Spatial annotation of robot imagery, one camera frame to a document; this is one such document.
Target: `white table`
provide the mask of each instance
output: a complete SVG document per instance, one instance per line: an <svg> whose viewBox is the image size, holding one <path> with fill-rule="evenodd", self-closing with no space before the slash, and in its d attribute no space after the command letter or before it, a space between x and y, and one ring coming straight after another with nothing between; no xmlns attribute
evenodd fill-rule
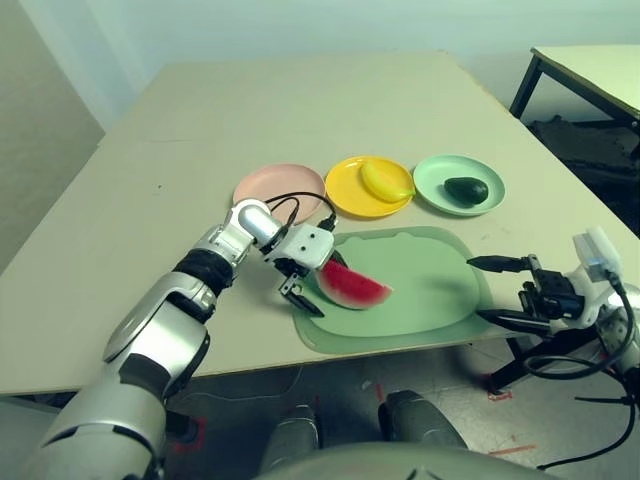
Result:
<svg viewBox="0 0 640 480"><path fill-rule="evenodd" d="M541 74L640 135L640 45L535 47L511 113L520 118ZM632 157L638 158L638 147Z"/></svg>
<svg viewBox="0 0 640 480"><path fill-rule="evenodd" d="M77 388L94 375L114 327L212 224L234 185L269 163L326 173L357 154L408 167L473 156L507 185L497 210L456 218L413 202L337 232L446 228L474 254L535 252L577 265L571 236L605 228L640 284L636 237L446 53L317 56L172 65L116 124L0 277L0 393ZM490 275L497 305L519 308L526 275ZM338 358L308 349L253 256L209 321L211 375ZM490 335L503 335L492 329Z"/></svg>

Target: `wall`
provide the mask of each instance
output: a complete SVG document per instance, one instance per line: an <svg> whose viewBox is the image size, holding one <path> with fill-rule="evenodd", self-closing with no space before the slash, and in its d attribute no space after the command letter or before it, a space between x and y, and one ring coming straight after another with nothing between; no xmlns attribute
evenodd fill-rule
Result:
<svg viewBox="0 0 640 480"><path fill-rule="evenodd" d="M139 92L167 62L446 49L507 105L533 45L640 43L638 0L67 0L64 6L63 0L23 3L80 95L105 127L124 110L131 92ZM73 13L73 22L67 17L68 12ZM80 12L86 16L85 23L78 22ZM64 25L62 31L70 32L77 42L65 44L64 39L47 34L52 25ZM85 31L88 29L100 32L102 37L97 38L95 32L89 34ZM102 51L104 56L88 54L92 49ZM105 65L112 81L107 84L97 78L91 93L86 85L90 79L80 81L78 72L86 75L104 71ZM98 94L113 104L111 113L95 105L99 102L93 96ZM548 80L536 93L525 119L545 118L556 112L570 118L600 116Z"/></svg>
<svg viewBox="0 0 640 480"><path fill-rule="evenodd" d="M85 164L103 131L17 0L0 0L0 35L2 272Z"/></svg>

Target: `red watermelon flesh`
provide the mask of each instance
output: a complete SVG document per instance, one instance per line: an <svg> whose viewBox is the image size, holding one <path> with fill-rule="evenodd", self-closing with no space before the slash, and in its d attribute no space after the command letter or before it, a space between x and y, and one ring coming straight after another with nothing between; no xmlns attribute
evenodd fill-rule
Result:
<svg viewBox="0 0 640 480"><path fill-rule="evenodd" d="M322 293L332 302L355 310L379 305L393 291L391 287L349 270L333 259L316 273L316 281Z"/></svg>

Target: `avocado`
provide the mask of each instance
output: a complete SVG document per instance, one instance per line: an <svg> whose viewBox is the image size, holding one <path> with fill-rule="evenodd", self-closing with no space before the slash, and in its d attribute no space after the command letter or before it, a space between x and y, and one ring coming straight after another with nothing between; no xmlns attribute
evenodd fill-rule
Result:
<svg viewBox="0 0 640 480"><path fill-rule="evenodd" d="M444 182L445 191L466 205L478 205L489 196L489 187L473 177L450 178Z"/></svg>

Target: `black cable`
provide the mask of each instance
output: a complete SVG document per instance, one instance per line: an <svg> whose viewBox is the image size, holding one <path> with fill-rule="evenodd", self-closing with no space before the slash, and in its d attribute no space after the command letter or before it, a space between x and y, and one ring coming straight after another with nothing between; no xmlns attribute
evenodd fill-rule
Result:
<svg viewBox="0 0 640 480"><path fill-rule="evenodd" d="M326 197L324 197L323 195L319 195L319 194L314 193L314 192L289 192L289 193L283 193L282 195L276 195L275 197L272 197L272 198L270 198L268 200L265 200L265 203L269 204L269 203L276 202L278 200L282 200L275 207L273 207L271 209L273 211L278 206L282 205L287 199L295 198L296 196L313 197L313 198L317 198L319 200L322 200L325 203L325 205L327 205L329 207L329 209L331 210L331 215L329 215L327 218L322 220L318 224L318 227L323 228L325 230L328 230L330 232L333 231L333 229L336 226L338 214L337 214L336 209L333 206L333 204ZM297 215L297 213L298 213L297 210L298 210L298 207L300 207L300 202L299 202L299 200L297 198L295 198L295 199L298 201L298 204L297 204L297 207L296 207L296 215ZM291 225L293 225L293 221L294 220L295 220L295 217L291 222L287 221L287 227L290 227Z"/></svg>
<svg viewBox="0 0 640 480"><path fill-rule="evenodd" d="M325 197L323 195L319 195L317 193L313 193L313 192L289 192L289 193L283 193L282 195L276 195L275 197L272 197L269 200L265 200L264 203L267 203L267 204L268 203L273 203L273 202L275 202L277 200L282 200L283 198L296 197L296 196L313 197L313 198L317 198L318 200L322 200L325 203L325 205L327 207L329 207L329 209L331 210L331 213L333 215L337 215L336 208L327 199L327 197Z"/></svg>
<svg viewBox="0 0 640 480"><path fill-rule="evenodd" d="M563 361L579 363L581 365L587 365L587 366L595 366L595 365L597 365L596 363L589 362L588 360L583 360L581 358L571 358L570 360L564 359ZM609 370L602 370L602 373L608 375L609 377L613 378L615 381L620 383L620 385L622 385L622 388L624 388L624 390L625 390L625 392L627 394L627 397L625 397L627 402L624 402L624 399L621 399L621 400L618 401L619 403L626 403L629 406L629 422L627 423L627 428L625 429L624 433L622 434L622 436L618 440L616 440L611 445L609 445L609 446L607 446L605 448L597 450L597 451L595 451L593 453L589 453L588 455L582 455L580 457L566 458L564 460L558 460L556 462L547 463L546 465L538 465L536 467L538 470L546 470L546 469L551 468L551 467L557 467L559 465L566 465L567 463L582 462L583 460L590 460L590 459L598 457L600 455L604 455L605 453L608 453L611 450L614 450L614 449L618 448L620 445L622 445L624 442L626 442L627 439L631 436L631 432L633 431L633 426L635 424L635 418L636 418L636 407L635 407L635 403L633 401L633 397L631 395L631 392L629 392L627 390L627 387L624 384L624 381L618 375L614 374L613 372L611 372Z"/></svg>
<svg viewBox="0 0 640 480"><path fill-rule="evenodd" d="M298 200L296 197L287 197L284 200L280 200L271 208L271 211L273 212L276 210L276 208L278 208L283 203L288 202L289 200L293 200L294 202L296 202L296 206L293 208L293 210L289 214L289 217L287 218L287 223L285 224L285 228L287 230L291 227L291 225L293 225L293 222L295 222L296 217L298 216L298 211L300 210L300 200Z"/></svg>
<svg viewBox="0 0 640 480"><path fill-rule="evenodd" d="M576 372L567 373L544 372L542 370L534 368L532 364L539 362L548 363L551 361L580 363L580 360L582 359L566 355L535 355L526 358L523 362L523 367L528 373L536 377L546 378L547 380L576 380L578 378L588 377L589 375L593 375L594 373L604 371L605 369L616 363L620 359L620 357L624 355L624 353L627 351L627 348L629 348L629 345L631 345L631 342L633 342L633 335L636 328L635 317L633 314L633 308L631 308L629 298L627 297L627 292L625 291L624 286L620 281L620 277L613 272L607 272L607 278L614 291L620 297L620 300L622 300L622 305L624 306L624 310L627 313L627 333L618 349L615 350L606 359L598 363L589 362L589 366L587 368L583 368Z"/></svg>
<svg viewBox="0 0 640 480"><path fill-rule="evenodd" d="M287 197L284 200L279 201L276 205L274 205L273 207L269 207L269 209L273 212L275 211L280 205L282 205L283 203L287 203L289 200L293 200L294 202L296 202L296 206L300 206L300 200L298 200L296 197Z"/></svg>

